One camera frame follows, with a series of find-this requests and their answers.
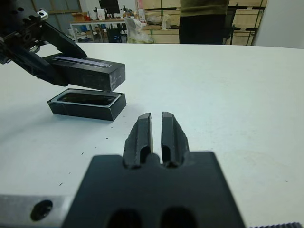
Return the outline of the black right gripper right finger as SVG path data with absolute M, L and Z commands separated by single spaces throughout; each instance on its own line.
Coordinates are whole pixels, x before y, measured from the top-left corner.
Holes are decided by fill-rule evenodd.
M 161 124 L 163 165 L 167 168 L 180 167 L 190 152 L 187 136 L 172 113 L 163 112 Z

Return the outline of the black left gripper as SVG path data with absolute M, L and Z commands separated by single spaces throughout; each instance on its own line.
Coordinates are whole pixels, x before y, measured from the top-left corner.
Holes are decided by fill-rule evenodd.
M 19 45 L 26 50 L 37 46 L 42 38 L 65 56 L 85 58 L 87 54 L 65 33 L 45 22 L 48 13 L 44 9 L 35 11 L 23 0 L 0 2 L 0 63 L 11 60 L 38 79 L 57 86 L 67 86 L 67 81 L 52 65 L 33 52 L 20 51 L 10 54 L 9 48 Z

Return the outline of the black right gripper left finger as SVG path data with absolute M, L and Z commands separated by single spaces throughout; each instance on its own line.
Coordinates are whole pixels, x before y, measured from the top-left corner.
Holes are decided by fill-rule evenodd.
M 150 113 L 138 117 L 125 140 L 123 164 L 128 169 L 140 168 L 153 153 L 152 118 Z

